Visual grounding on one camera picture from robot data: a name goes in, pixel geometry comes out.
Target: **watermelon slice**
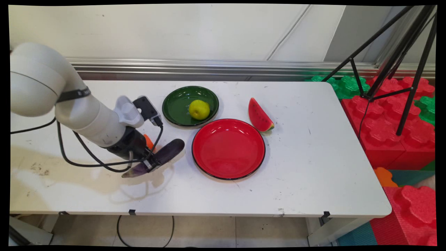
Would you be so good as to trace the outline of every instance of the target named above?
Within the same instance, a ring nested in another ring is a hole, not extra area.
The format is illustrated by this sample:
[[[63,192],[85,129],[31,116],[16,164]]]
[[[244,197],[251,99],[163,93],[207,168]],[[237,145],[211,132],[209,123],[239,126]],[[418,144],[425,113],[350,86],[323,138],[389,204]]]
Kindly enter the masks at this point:
[[[260,132],[266,132],[274,128],[274,123],[260,107],[254,98],[251,98],[248,106],[249,119],[252,125]]]

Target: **apple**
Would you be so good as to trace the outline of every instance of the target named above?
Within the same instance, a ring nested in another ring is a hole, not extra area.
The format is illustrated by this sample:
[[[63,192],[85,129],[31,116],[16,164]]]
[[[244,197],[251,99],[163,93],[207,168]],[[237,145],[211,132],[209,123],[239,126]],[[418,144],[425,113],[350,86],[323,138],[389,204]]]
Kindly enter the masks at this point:
[[[206,119],[210,112],[209,104],[202,100],[194,100],[189,105],[189,114],[196,120]]]

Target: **black tripod leg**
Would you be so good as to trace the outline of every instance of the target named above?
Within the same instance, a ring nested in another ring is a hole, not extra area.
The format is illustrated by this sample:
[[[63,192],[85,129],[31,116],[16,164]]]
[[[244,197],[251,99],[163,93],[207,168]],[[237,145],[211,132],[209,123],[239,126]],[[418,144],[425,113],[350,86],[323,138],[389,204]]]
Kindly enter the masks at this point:
[[[434,43],[435,35],[437,34],[437,15],[435,15],[434,23],[430,28],[429,37],[427,38],[426,45],[421,55],[420,64],[418,65],[417,72],[415,73],[415,78],[412,83],[412,90],[409,93],[409,97],[406,101],[406,106],[404,107],[403,115],[401,116],[400,124],[398,125],[398,130],[396,134],[398,136],[403,132],[404,124],[406,123],[407,115],[409,114],[410,106],[412,105],[413,97],[418,88],[418,83],[420,82],[421,74],[423,73],[424,66],[426,65],[427,57],[429,56],[430,49]]]
[[[392,26],[398,19],[400,19],[404,14],[406,14],[412,6],[406,6],[403,10],[400,11],[394,18],[392,18],[387,24],[385,24],[380,30],[378,30],[371,38],[369,38],[363,45],[361,45],[357,50],[355,50],[347,59],[345,59],[336,69],[334,69],[329,75],[327,75],[322,82],[327,81],[331,78],[336,72],[338,72],[342,67],[344,67],[349,61],[350,58],[354,58],[358,55],[364,48],[366,48],[369,44],[371,44],[377,37],[379,37],[384,31],[386,31],[390,26]]]
[[[406,56],[407,52],[410,50],[410,48],[412,47],[412,45],[415,43],[415,41],[418,39],[418,37],[420,36],[420,34],[424,31],[424,29],[426,28],[426,26],[428,25],[428,23],[430,23],[430,21],[432,20],[432,18],[434,18],[437,15],[437,13],[435,13],[427,22],[426,24],[423,26],[423,28],[417,32],[414,36],[414,39],[411,40],[410,44],[404,49],[403,53],[401,54],[400,58],[398,59],[398,61],[396,62],[396,64],[393,66],[393,69],[390,71],[389,76],[387,77],[387,79],[392,79],[393,75],[395,75],[395,72],[398,70],[398,67],[400,67],[401,62],[403,62],[404,57]]]
[[[355,61],[353,58],[350,58],[351,68],[353,69],[353,73],[355,74],[356,83],[358,84],[359,88],[359,95],[361,97],[364,97],[364,90],[362,89],[361,80],[359,79],[358,70],[356,69]]]
[[[395,51],[392,55],[390,55],[389,60],[384,65],[383,70],[376,78],[376,81],[373,83],[373,85],[370,87],[370,90],[367,92],[368,97],[373,97],[376,92],[378,91],[379,87],[383,83],[385,77],[390,71],[390,68],[395,63],[395,61],[402,55],[402,52],[404,48],[406,48],[407,45],[410,43],[410,39],[413,37],[414,33],[419,31],[421,27],[426,23],[427,19],[429,18],[429,15],[433,11],[435,5],[426,5],[423,7],[421,12],[418,14],[415,21],[413,21],[412,25],[407,30],[406,34],[404,34],[404,37],[396,47]]]

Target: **green plate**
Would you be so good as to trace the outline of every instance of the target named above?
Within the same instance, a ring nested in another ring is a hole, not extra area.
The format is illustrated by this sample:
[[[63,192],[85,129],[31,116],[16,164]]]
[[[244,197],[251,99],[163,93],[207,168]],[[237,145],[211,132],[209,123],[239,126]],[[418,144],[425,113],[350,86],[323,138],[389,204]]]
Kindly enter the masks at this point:
[[[189,105],[194,100],[209,104],[211,111],[205,120],[197,120],[189,115]],[[179,126],[197,126],[206,123],[217,114],[219,99],[211,90],[200,86],[186,86],[171,92],[164,99],[163,114],[166,119]]]

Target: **white table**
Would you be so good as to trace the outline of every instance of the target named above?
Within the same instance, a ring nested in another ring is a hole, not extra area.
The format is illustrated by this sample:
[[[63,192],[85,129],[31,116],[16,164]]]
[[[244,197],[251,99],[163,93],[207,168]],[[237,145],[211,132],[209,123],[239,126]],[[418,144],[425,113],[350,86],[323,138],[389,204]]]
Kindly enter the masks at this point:
[[[183,152],[156,172],[121,178],[101,167],[67,164],[60,153],[56,125],[11,135],[10,213],[213,215],[308,218],[311,246],[333,241],[392,208],[332,89],[323,82],[189,82],[86,81],[92,94],[113,109],[120,95],[131,100],[146,95],[161,113],[171,91],[188,85],[209,88],[220,108],[214,119],[250,123],[248,103],[254,97],[275,122],[263,133],[266,156],[247,178],[226,181],[202,172],[191,144],[196,128],[182,128],[164,117],[159,145],[174,138]],[[11,113],[11,130],[49,122]],[[146,122],[138,129],[155,139],[159,128]],[[68,158],[95,163],[73,133],[62,126]],[[119,157],[88,142],[104,162]],[[330,212],[320,227],[318,217]]]

